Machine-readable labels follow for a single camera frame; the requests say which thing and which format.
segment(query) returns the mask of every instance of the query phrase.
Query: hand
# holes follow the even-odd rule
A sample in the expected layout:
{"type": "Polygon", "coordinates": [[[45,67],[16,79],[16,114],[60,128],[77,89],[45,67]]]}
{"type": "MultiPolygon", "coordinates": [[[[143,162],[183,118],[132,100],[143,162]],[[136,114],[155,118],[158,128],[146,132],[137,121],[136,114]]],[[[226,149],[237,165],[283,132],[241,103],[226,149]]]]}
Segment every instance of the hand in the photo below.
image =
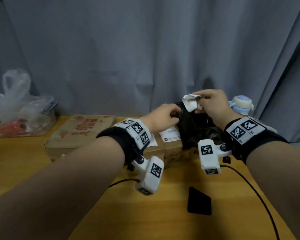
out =
{"type": "Polygon", "coordinates": [[[214,124],[222,130],[231,121],[243,118],[242,115],[230,108],[228,98],[223,90],[207,89],[194,92],[193,94],[202,96],[198,104],[202,105],[203,109],[196,109],[195,113],[207,113],[212,118],[214,124]]]}
{"type": "Polygon", "coordinates": [[[172,117],[180,113],[181,109],[176,104],[162,104],[150,114],[140,120],[148,127],[150,133],[162,132],[179,123],[179,119],[172,117]]]}

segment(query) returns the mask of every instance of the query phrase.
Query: forearm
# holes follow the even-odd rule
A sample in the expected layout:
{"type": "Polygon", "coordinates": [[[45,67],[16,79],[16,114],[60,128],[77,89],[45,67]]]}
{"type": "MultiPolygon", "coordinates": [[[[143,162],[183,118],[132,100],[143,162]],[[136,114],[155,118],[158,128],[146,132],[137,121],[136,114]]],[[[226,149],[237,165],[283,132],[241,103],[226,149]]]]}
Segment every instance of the forearm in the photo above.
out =
{"type": "Polygon", "coordinates": [[[247,166],[260,189],[300,239],[300,148],[269,142],[251,152],[247,166]]]}
{"type": "Polygon", "coordinates": [[[68,239],[124,165],[124,152],[101,137],[0,197],[0,239],[68,239]]]}

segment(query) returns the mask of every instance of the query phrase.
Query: red object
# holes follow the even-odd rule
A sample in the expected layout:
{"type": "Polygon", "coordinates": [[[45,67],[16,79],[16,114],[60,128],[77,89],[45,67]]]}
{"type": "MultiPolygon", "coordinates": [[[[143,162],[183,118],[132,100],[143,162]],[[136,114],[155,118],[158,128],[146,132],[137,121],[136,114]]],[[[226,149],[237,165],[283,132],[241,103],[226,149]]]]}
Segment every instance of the red object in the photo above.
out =
{"type": "Polygon", "coordinates": [[[0,124],[0,134],[3,136],[19,136],[27,133],[27,120],[17,120],[0,124]]]}

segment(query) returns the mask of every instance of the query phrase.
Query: wristband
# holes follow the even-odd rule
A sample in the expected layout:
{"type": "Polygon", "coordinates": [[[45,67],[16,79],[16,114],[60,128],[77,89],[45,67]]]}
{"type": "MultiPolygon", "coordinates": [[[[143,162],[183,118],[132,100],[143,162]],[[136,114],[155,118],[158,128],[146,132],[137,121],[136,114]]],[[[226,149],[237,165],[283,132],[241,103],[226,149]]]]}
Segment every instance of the wristband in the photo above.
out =
{"type": "Polygon", "coordinates": [[[109,136],[118,142],[124,151],[124,165],[130,165],[133,160],[141,160],[151,134],[141,120],[128,118],[102,131],[97,138],[102,136],[109,136]]]}
{"type": "Polygon", "coordinates": [[[286,142],[277,131],[252,117],[231,121],[224,129],[225,140],[232,155],[246,164],[247,157],[256,148],[271,141],[286,142]]]}

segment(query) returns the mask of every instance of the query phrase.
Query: crumpled white paper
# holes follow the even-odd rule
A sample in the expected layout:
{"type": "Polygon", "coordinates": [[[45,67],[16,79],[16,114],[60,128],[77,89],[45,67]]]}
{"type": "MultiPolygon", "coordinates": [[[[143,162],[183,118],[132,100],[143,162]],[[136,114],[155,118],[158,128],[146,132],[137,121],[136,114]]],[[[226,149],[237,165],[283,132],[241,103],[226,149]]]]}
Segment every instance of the crumpled white paper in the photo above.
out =
{"type": "Polygon", "coordinates": [[[195,109],[203,109],[201,105],[197,104],[197,101],[201,99],[200,95],[194,95],[194,94],[186,94],[182,98],[182,102],[185,106],[185,108],[188,110],[188,112],[192,112],[195,109]]]}

